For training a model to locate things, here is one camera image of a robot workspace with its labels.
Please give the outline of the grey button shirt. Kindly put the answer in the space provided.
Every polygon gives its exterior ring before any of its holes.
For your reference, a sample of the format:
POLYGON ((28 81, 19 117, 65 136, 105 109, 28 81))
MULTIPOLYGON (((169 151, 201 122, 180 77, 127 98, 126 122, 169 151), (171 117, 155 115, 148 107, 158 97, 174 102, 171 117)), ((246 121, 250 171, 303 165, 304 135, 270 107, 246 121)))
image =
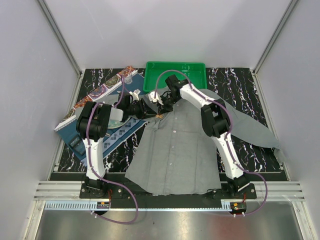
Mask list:
MULTIPOLYGON (((232 137, 257 147, 272 148, 276 157, 285 159, 279 141, 268 127, 224 103, 232 117, 232 137)), ((125 172, 126 178, 142 188, 169 191, 178 185, 188 192, 200 191, 220 183, 217 147, 203 131, 200 110, 181 99, 163 118, 151 117, 146 121, 149 123, 125 172)))

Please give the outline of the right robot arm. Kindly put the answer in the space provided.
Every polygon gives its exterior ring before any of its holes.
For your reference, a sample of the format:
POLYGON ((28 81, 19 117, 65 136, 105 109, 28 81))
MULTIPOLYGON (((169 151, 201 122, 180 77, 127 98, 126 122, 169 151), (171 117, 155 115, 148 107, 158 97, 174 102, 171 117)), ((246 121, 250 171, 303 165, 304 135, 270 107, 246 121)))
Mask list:
POLYGON ((232 117, 224 101, 205 95, 188 78, 179 80, 173 74, 166 78, 165 83, 169 91, 159 95, 156 89, 149 94, 150 101, 156 103, 159 111, 163 113, 168 112, 173 104, 181 99, 188 101, 200 111, 202 129, 213 140, 223 161, 228 195, 239 198, 250 185, 250 181, 232 143, 232 117))

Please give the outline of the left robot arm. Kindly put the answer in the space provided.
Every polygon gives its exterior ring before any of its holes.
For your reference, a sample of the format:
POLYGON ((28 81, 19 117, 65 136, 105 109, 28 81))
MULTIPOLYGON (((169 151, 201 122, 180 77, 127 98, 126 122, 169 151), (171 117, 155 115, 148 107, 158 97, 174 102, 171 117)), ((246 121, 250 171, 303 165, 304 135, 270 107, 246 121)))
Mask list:
POLYGON ((118 97, 118 102, 88 101, 77 117, 76 131, 85 147, 87 171, 81 194, 103 198, 108 191, 104 181, 106 170, 103 164, 103 140, 110 121, 124 122, 135 116, 140 120, 155 117, 157 112, 149 107, 144 99, 126 93, 118 97))

